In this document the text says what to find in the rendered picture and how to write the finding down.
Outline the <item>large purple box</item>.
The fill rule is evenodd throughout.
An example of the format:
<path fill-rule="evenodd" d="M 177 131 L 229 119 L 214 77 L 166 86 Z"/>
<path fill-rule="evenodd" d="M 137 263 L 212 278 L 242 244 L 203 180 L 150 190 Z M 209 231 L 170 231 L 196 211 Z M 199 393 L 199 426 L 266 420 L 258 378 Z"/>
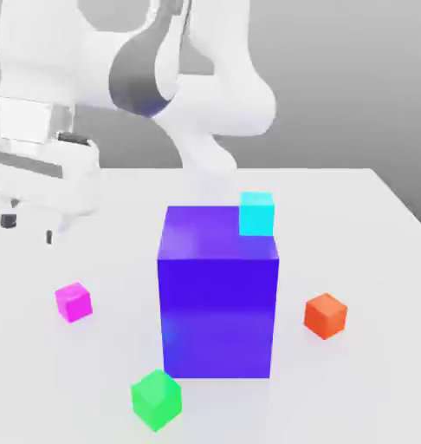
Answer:
<path fill-rule="evenodd" d="M 279 255 L 242 236 L 235 206 L 168 206 L 157 257 L 164 370 L 173 378 L 270 375 Z"/>

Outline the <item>small cyan cube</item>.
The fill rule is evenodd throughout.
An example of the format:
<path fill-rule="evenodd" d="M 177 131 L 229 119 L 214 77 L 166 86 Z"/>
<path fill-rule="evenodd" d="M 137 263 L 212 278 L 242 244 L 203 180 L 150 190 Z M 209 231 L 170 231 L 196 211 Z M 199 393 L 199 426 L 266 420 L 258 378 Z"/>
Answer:
<path fill-rule="evenodd" d="M 274 235 L 275 202 L 272 193 L 242 192 L 239 206 L 239 233 L 243 236 Z"/>

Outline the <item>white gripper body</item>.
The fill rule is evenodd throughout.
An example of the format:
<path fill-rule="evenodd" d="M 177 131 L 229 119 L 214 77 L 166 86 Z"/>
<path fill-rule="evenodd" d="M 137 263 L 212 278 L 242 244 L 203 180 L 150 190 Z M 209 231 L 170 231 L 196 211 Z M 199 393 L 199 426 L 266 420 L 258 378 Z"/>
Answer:
<path fill-rule="evenodd" d="M 97 206 L 99 148 L 86 137 L 59 133 L 44 144 L 0 140 L 0 195 L 78 217 Z"/>

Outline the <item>small green cube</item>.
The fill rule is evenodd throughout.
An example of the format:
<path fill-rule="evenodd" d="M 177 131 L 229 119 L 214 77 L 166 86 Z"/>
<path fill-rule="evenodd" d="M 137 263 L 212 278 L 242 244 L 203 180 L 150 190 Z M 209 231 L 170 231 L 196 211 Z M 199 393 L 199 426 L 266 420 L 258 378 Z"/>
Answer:
<path fill-rule="evenodd" d="M 162 369 L 155 369 L 131 388 L 133 412 L 157 432 L 182 412 L 182 389 Z"/>

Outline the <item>small orange cube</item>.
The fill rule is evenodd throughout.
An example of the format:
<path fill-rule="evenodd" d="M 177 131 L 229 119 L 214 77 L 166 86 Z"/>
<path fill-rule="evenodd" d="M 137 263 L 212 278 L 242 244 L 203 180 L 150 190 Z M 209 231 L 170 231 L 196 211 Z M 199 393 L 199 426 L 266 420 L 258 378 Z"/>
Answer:
<path fill-rule="evenodd" d="M 324 293 L 306 302 L 303 324 L 323 340 L 345 329 L 347 306 Z"/>

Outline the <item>small magenta cube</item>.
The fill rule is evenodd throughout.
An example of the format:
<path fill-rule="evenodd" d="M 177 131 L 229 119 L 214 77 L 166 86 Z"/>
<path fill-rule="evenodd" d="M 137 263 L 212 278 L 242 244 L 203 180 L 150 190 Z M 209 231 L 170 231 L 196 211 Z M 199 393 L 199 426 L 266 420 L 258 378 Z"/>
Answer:
<path fill-rule="evenodd" d="M 68 323 L 93 313 L 90 293 L 80 283 L 73 283 L 57 290 L 55 300 L 59 313 Z"/>

